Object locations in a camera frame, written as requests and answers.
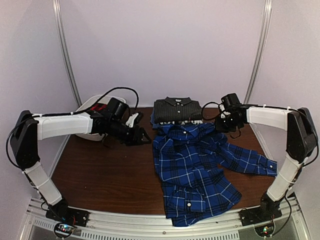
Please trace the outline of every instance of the red object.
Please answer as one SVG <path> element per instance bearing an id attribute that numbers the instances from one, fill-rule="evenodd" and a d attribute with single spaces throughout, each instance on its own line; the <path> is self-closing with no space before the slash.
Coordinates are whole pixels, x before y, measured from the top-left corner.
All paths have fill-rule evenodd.
<path id="1" fill-rule="evenodd" d="M 103 103 L 97 103 L 96 105 L 94 105 L 91 110 L 99 112 L 102 109 L 105 109 L 107 107 L 107 104 L 103 104 Z"/>

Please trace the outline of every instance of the folded shirt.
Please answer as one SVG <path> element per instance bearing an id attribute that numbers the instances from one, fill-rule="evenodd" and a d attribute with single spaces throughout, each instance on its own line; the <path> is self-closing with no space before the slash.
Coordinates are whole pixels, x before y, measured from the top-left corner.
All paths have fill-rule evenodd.
<path id="1" fill-rule="evenodd" d="M 202 120 L 199 102 L 191 100 L 190 97 L 166 97 L 156 100 L 153 110 L 156 124 Z"/>
<path id="2" fill-rule="evenodd" d="M 220 215 L 240 201 L 241 193 L 218 164 L 239 173 L 277 175 L 275 161 L 228 143 L 214 123 L 160 127 L 153 157 L 165 214 L 176 227 Z"/>
<path id="3" fill-rule="evenodd" d="M 155 123 L 155 110 L 152 111 L 152 114 L 150 116 L 150 123 L 152 124 L 152 129 L 158 129 L 161 126 L 165 125 L 165 124 L 178 124 L 178 125 L 185 125 L 188 123 L 191 124 L 202 124 L 202 120 L 185 120 L 185 121 L 169 121 L 169 122 L 160 122 L 160 123 Z"/>

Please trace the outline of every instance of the shirt collar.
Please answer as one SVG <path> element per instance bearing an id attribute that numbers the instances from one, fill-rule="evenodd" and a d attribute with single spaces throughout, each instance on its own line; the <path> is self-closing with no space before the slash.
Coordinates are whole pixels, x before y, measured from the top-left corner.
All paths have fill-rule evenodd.
<path id="1" fill-rule="evenodd" d="M 165 100 L 168 104 L 175 106 L 177 103 L 183 104 L 183 105 L 187 105 L 189 103 L 191 103 L 191 99 L 190 97 L 185 97 L 185 98 L 179 98 L 179 97 L 166 97 Z"/>
<path id="2" fill-rule="evenodd" d="M 216 128 L 213 122 L 207 122 L 201 124 L 190 123 L 187 125 L 167 124 L 163 125 L 160 129 L 171 139 L 188 141 L 211 133 Z"/>

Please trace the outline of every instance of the metal frame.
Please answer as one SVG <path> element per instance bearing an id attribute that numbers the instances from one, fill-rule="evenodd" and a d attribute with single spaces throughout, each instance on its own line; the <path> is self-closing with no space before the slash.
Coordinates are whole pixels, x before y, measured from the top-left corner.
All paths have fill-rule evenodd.
<path id="1" fill-rule="evenodd" d="M 244 98 L 245 104 L 249 103 L 254 90 L 256 80 L 257 80 L 259 68 L 261 65 L 262 55 L 266 46 L 267 36 L 270 28 L 271 14 L 272 14 L 272 0 L 265 0 L 260 38 L 258 42 L 258 48 L 256 51 L 256 56 L 255 56 L 255 61 L 254 61 L 254 65 L 251 73 L 249 86 L 247 88 L 246 95 Z"/>
<path id="2" fill-rule="evenodd" d="M 82 105 L 82 102 L 80 99 L 80 94 L 77 88 L 74 72 L 72 70 L 72 66 L 70 62 L 70 56 L 67 48 L 67 41 L 66 41 L 64 25 L 63 25 L 61 10 L 60 10 L 60 0 L 52 0 L 52 3 L 53 3 L 54 17 L 56 21 L 57 30 L 58 30 L 58 36 L 60 40 L 60 46 L 61 46 L 65 69 L 69 78 L 73 97 L 78 107 L 80 107 Z"/>
<path id="3" fill-rule="evenodd" d="M 289 202 L 292 207 L 292 219 L 300 240 L 310 240 L 306 222 L 299 203 L 295 197 Z M 32 198 L 27 209 L 24 225 L 20 230 L 20 240 L 30 240 L 33 226 L 49 231 L 53 230 L 56 222 L 45 217 L 46 211 L 41 209 L 42 201 Z M 289 216 L 289 205 L 286 201 L 280 204 L 282 217 Z M 189 227 L 174 227 L 170 219 L 164 215 L 131 215 L 90 211 L 87 227 L 78 227 L 75 237 L 84 240 L 184 240 L 184 239 L 220 239 L 220 236 L 232 236 L 239 239 L 239 230 L 252 228 L 253 225 L 243 227 L 239 219 L 240 209 L 229 210 L 224 214 L 202 220 Z"/>

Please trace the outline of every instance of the shirt sleeve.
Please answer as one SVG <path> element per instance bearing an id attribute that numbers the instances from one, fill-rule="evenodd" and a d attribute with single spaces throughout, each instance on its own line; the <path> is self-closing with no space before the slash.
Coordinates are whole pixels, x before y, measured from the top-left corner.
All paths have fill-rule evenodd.
<path id="1" fill-rule="evenodd" d="M 277 175 L 277 163 L 258 154 L 257 151 L 225 143 L 214 154 L 219 164 L 235 172 Z"/>

